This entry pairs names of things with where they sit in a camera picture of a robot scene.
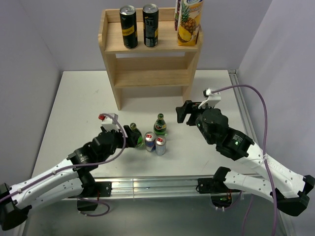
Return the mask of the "black yellow tall can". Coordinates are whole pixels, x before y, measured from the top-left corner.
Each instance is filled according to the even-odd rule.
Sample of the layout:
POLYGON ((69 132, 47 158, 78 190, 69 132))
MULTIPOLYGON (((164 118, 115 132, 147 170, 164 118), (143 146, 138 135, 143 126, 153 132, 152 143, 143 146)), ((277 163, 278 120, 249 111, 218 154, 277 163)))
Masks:
POLYGON ((138 46, 136 9, 132 5, 120 8, 120 22, 124 46, 129 49, 138 46))

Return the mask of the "dark grey can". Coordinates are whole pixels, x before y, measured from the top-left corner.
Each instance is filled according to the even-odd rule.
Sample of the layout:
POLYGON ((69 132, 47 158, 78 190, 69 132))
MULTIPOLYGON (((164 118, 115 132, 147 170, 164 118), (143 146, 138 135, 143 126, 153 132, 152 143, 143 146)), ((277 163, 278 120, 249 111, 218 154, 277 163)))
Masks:
POLYGON ((158 44, 158 6, 153 3, 144 5, 142 14, 144 44, 153 48, 158 44))

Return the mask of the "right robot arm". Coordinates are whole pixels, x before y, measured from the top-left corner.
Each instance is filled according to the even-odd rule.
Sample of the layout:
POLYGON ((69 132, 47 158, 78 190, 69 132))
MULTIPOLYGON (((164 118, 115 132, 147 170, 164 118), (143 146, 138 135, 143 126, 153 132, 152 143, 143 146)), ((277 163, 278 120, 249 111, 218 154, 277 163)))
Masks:
POLYGON ((196 126, 207 144, 215 145, 221 155, 249 167, 261 177, 237 173, 227 167, 219 167, 211 178, 198 179, 198 192, 223 193, 228 190, 245 191, 277 203, 277 209, 290 215, 300 215, 308 206, 308 193, 314 188, 311 175, 300 175, 288 169, 269 155, 264 156, 257 143, 243 132, 228 125, 228 118, 220 109, 187 100, 176 107, 177 122, 196 126))

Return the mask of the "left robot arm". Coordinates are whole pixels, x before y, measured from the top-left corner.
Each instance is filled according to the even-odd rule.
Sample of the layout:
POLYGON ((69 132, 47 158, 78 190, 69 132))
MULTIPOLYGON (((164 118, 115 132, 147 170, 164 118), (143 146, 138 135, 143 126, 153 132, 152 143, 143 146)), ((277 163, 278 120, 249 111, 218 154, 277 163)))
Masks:
POLYGON ((36 209, 65 198, 89 197, 96 190, 91 171, 120 156, 115 153, 137 146, 139 133, 128 125, 105 128, 51 169, 24 182, 0 185, 0 227, 11 230, 24 223, 36 209))

